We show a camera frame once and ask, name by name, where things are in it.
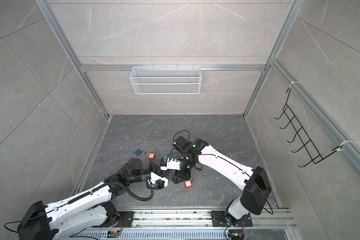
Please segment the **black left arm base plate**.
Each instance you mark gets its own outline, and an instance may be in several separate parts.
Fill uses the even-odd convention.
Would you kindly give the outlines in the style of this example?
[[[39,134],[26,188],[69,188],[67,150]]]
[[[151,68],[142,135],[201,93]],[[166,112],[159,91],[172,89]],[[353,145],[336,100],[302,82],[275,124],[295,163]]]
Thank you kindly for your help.
[[[134,220],[135,212],[133,211],[121,211],[119,212],[119,218],[114,225],[116,228],[120,228],[123,225],[123,228],[131,228]]]

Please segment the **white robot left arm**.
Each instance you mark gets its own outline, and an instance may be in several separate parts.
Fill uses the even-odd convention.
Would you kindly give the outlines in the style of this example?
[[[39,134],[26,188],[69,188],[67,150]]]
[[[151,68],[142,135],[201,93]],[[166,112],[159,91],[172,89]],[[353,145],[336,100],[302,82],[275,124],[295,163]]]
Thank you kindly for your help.
[[[17,227],[20,240],[57,240],[90,227],[112,227],[121,217],[112,199],[127,193],[142,202],[149,201],[155,190],[168,185],[168,171],[150,163],[130,159],[115,174],[94,187],[54,203],[38,201],[30,206]]]

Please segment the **red padlock front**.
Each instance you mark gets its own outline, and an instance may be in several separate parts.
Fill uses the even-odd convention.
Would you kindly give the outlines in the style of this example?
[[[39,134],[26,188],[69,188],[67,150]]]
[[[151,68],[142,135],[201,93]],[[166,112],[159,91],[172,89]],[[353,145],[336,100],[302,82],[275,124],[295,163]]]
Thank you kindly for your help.
[[[192,180],[185,181],[185,188],[190,189],[193,187]]]

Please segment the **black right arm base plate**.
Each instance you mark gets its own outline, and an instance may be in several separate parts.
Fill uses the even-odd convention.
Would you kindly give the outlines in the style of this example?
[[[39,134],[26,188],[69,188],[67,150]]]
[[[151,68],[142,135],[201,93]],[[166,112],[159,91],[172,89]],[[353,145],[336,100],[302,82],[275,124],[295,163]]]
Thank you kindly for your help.
[[[227,211],[211,211],[213,227],[252,227],[253,222],[250,213],[237,220]]]

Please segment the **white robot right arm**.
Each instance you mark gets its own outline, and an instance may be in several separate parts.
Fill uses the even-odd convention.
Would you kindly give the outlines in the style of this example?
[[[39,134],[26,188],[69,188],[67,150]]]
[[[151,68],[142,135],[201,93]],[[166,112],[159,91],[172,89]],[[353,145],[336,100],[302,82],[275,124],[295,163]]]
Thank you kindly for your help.
[[[233,182],[242,196],[233,200],[224,212],[225,220],[235,226],[248,214],[260,215],[265,205],[269,205],[268,197],[272,193],[271,184],[266,171],[257,166],[255,169],[242,165],[218,152],[202,139],[193,142],[180,136],[174,140],[173,148],[181,155],[179,159],[168,156],[161,161],[161,169],[174,170],[173,182],[191,184],[191,170],[196,164],[210,167]]]

